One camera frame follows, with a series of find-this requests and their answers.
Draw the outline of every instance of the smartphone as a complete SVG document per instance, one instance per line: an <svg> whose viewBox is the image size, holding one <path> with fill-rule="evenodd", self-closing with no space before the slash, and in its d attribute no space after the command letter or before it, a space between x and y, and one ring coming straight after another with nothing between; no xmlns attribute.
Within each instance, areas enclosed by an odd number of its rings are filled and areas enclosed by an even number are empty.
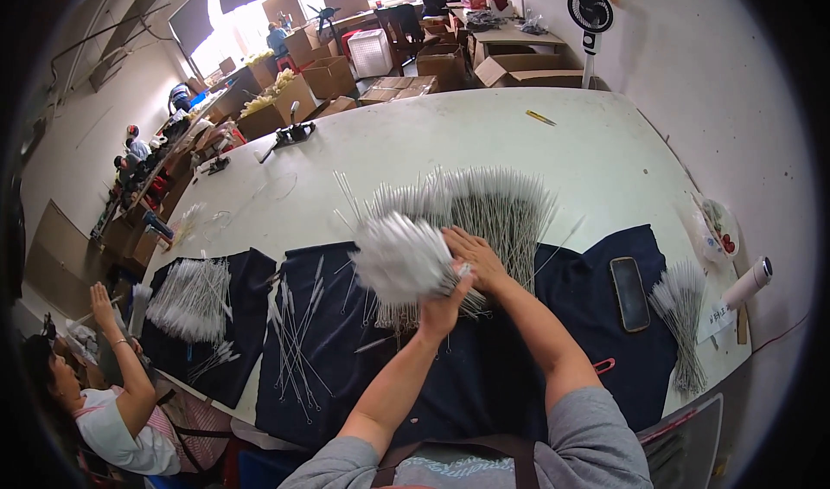
<svg viewBox="0 0 830 489"><path fill-rule="evenodd" d="M651 323L648 300L642 289L637 261L631 256L619 256L611 260L611 277L617 291L617 302L626 332L638 332Z"/></svg>

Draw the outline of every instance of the black fan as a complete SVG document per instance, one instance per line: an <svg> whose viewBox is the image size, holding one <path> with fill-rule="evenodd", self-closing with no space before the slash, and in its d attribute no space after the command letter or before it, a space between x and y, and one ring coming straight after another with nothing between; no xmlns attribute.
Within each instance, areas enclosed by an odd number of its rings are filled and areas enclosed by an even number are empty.
<svg viewBox="0 0 830 489"><path fill-rule="evenodd" d="M310 4L307 5L307 6L309 8L311 8L312 10L314 10L315 12L317 12L317 22L318 22L317 37L319 37L319 35L323 32L323 22L328 21L329 22L329 28L331 28L331 38L337 38L337 33L335 32L335 25L332 23L332 21L335 18L335 13L339 12L340 8L333 8L333 7L327 6L327 7L323 8L322 10L318 10L317 8L311 6Z"/></svg>
<svg viewBox="0 0 830 489"><path fill-rule="evenodd" d="M594 74L594 55L599 53L600 34L614 22L614 11L608 0L568 0L568 12L584 31L582 47L587 53L582 88L587 89Z"/></svg>

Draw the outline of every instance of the pink striped apron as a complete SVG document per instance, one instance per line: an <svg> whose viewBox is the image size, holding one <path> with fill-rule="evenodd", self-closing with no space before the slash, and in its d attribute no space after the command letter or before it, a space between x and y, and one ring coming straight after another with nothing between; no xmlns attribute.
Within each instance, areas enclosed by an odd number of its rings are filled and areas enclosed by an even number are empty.
<svg viewBox="0 0 830 489"><path fill-rule="evenodd" d="M115 392L116 396L119 396L124 392L124 389L120 386L112 385L109 389ZM193 397L188 392L177 391L176 393L184 398L184 412L188 421L188 428L213 432L231 431L230 415L213 408L213 406L210 406L209 404L205 404L203 401ZM73 412L72 417L77 419L81 415L86 415L89 412L94 412L95 410L102 408L104 407L90 406L88 408ZM170 420L159 406L153 408L153 413L147 420L146 426L150 426L155 429L172 442L173 446L176 448L176 456L179 457L179 463L182 466L183 472L198 472L198 469L190 462L188 456L184 453L182 443L179 441L179 437L173 430ZM210 469L217 462L223 451L225 451L225 446L228 441L227 438L193 437L191 435L183 435L182 440L187 444L188 450L203 470Z"/></svg>

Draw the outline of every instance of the white plastic crate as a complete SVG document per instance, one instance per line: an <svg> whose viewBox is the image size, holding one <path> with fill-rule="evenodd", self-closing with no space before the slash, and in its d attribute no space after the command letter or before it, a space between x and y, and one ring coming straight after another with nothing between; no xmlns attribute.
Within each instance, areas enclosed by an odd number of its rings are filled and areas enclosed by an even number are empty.
<svg viewBox="0 0 830 489"><path fill-rule="evenodd" d="M392 70L389 41L382 29L356 33L348 39L348 49L360 78L381 77Z"/></svg>

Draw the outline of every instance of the forearm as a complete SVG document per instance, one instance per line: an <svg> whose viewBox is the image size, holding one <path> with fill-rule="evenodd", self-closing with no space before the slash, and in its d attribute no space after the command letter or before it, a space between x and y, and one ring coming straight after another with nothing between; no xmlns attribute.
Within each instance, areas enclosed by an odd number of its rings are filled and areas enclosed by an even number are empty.
<svg viewBox="0 0 830 489"><path fill-rule="evenodd" d="M112 347L112 351L115 353L115 358L118 360L121 376L124 378L124 390L136 397L153 399L155 389L147 377L147 373L144 372L141 361L135 355L130 340L124 336L114 321L102 330L107 341L109 341L109 346Z"/></svg>
<svg viewBox="0 0 830 489"><path fill-rule="evenodd" d="M417 332L368 385L338 437L363 438L382 458L418 398L440 344L441 339Z"/></svg>
<svg viewBox="0 0 830 489"><path fill-rule="evenodd" d="M492 294L521 333L545 374L547 411L566 393L585 386L603 386L585 352L559 319L512 278L498 282Z"/></svg>

